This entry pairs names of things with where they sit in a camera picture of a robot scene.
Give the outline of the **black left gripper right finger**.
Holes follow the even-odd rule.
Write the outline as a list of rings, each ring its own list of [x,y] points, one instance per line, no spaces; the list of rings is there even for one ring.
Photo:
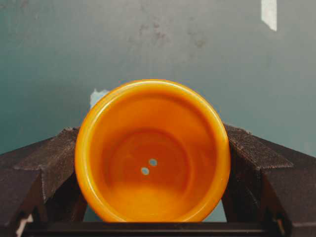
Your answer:
[[[316,159],[225,125],[231,172],[222,198],[228,222],[276,224],[285,237],[316,234]]]

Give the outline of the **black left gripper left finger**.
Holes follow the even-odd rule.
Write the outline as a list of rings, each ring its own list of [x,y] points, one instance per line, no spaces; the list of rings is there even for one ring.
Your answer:
[[[0,235],[15,237],[23,219],[83,221],[87,202],[75,174],[78,128],[0,156]]]

